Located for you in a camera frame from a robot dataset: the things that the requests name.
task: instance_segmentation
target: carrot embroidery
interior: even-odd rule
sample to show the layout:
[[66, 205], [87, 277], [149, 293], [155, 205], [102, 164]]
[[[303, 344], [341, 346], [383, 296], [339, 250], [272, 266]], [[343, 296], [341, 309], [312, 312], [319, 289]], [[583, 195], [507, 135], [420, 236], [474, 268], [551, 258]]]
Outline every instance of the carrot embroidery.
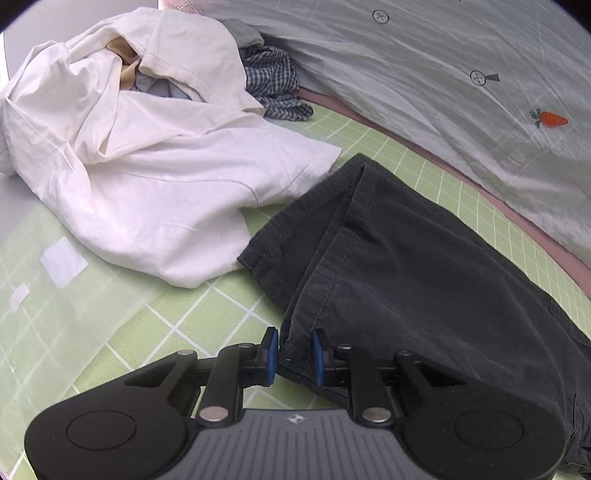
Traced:
[[552, 112], [540, 112], [539, 108], [535, 111], [531, 111], [530, 115], [536, 120], [536, 123], [534, 124], [536, 128], [540, 127], [540, 123], [547, 128], [560, 127], [561, 125], [569, 123], [569, 121], [563, 116], [556, 115]]

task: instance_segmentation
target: crumpled clothing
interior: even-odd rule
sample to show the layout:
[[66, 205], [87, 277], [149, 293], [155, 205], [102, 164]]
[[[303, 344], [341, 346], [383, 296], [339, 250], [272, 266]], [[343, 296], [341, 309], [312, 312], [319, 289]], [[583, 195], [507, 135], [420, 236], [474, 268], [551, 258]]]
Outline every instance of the crumpled clothing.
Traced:
[[591, 339], [511, 260], [377, 162], [355, 155], [239, 261], [285, 312], [279, 375], [346, 406], [344, 389], [316, 385], [314, 329], [376, 358], [410, 350], [545, 408], [563, 424], [563, 467], [591, 472]]
[[121, 58], [119, 90], [131, 90], [135, 84], [135, 74], [139, 67], [140, 57], [123, 37], [111, 40], [107, 43], [106, 48]]
[[[193, 101], [120, 90], [122, 57], [105, 48], [117, 37]], [[340, 153], [267, 122], [245, 86], [216, 20], [151, 8], [103, 20], [35, 47], [3, 90], [0, 173], [104, 260], [195, 288], [238, 268], [240, 208], [301, 196]]]
[[304, 121], [314, 109], [303, 101], [297, 72], [289, 54], [276, 47], [240, 49], [246, 72], [246, 91], [263, 107], [265, 116], [277, 120]]
[[238, 48], [262, 47], [265, 44], [261, 34], [242, 20], [228, 18], [227, 20], [222, 20], [222, 25], [234, 37]]
[[164, 98], [180, 98], [190, 100], [191, 97], [167, 79], [155, 79], [149, 75], [138, 72], [135, 74], [135, 84], [131, 87], [133, 92], [144, 92]]

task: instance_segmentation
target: pink fabric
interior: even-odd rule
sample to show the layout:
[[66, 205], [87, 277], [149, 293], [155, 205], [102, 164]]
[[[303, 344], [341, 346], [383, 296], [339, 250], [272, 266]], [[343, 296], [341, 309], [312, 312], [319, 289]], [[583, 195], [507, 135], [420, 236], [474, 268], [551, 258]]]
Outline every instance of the pink fabric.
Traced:
[[556, 242], [553, 238], [550, 238], [545, 232], [543, 232], [540, 228], [535, 226], [531, 223], [528, 219], [522, 217], [519, 213], [512, 210], [509, 206], [507, 206], [504, 202], [496, 198], [494, 195], [488, 193], [485, 189], [483, 189], [480, 185], [473, 182], [471, 179], [466, 177], [463, 173], [456, 170], [454, 167], [448, 165], [440, 158], [433, 155], [431, 152], [419, 147], [417, 144], [412, 143], [405, 138], [400, 137], [397, 134], [394, 134], [385, 128], [373, 123], [372, 121], [366, 119], [364, 116], [358, 114], [357, 112], [351, 110], [348, 106], [346, 106], [340, 100], [321, 95], [319, 93], [311, 92], [309, 90], [301, 89], [302, 98], [318, 103], [326, 108], [334, 110], [335, 112], [341, 113], [344, 116], [348, 116], [353, 120], [356, 120], [368, 127], [375, 128], [379, 132], [393, 138], [397, 142], [400, 142], [402, 145], [407, 147], [409, 150], [416, 152], [417, 154], [421, 155], [422, 157], [428, 159], [435, 165], [438, 165], [443, 170], [449, 172], [451, 175], [454, 175], [458, 179], [463, 182], [470, 184], [476, 190], [480, 192], [481, 195], [486, 197], [489, 202], [491, 202], [496, 208], [498, 208], [503, 214], [511, 220], [514, 224], [519, 226], [525, 233], [527, 233], [535, 242], [542, 247], [548, 254], [555, 260], [558, 265], [562, 267], [562, 269], [570, 275], [570, 277], [581, 287], [581, 289], [585, 292], [588, 297], [591, 297], [591, 268], [587, 267], [581, 260], [575, 257], [571, 252], [566, 250], [562, 245]]

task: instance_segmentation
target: round black pad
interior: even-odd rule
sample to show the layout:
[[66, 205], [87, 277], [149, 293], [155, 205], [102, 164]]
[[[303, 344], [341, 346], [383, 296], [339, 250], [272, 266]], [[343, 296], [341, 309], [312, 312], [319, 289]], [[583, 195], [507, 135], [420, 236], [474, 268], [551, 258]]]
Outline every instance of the round black pad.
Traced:
[[135, 435], [137, 427], [129, 415], [113, 410], [93, 411], [75, 419], [68, 427], [70, 441], [85, 450], [111, 450]]
[[189, 435], [185, 419], [157, 389], [100, 389], [33, 420], [25, 450], [40, 478], [145, 480], [179, 457]]
[[402, 435], [417, 464], [445, 480], [550, 479], [565, 446], [550, 413], [479, 382], [432, 389]]
[[456, 435], [481, 450], [502, 450], [519, 442], [523, 425], [513, 415], [494, 410], [471, 411], [456, 420]]

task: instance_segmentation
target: green cutting mat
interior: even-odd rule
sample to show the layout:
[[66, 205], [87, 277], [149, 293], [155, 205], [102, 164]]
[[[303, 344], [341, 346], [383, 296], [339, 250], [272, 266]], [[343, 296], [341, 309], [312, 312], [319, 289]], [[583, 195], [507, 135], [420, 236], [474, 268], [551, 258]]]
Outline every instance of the green cutting mat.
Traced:
[[[476, 190], [386, 135], [320, 106], [315, 111], [308, 122], [281, 125], [342, 147], [337, 166], [356, 153], [366, 154], [453, 212], [550, 293], [591, 336], [591, 301], [544, 250]], [[245, 210], [251, 233], [280, 209]], [[69, 396], [178, 350], [194, 349], [207, 357], [226, 345], [258, 342], [265, 329], [279, 327], [281, 319], [281, 312], [244, 271], [215, 278], [195, 290], [170, 287], [117, 331], [72, 386]], [[280, 377], [270, 388], [247, 389], [244, 403], [250, 408], [330, 407], [309, 390]], [[14, 480], [34, 479], [24, 455], [12, 473]], [[557, 479], [569, 478], [578, 477], [557, 475]]]

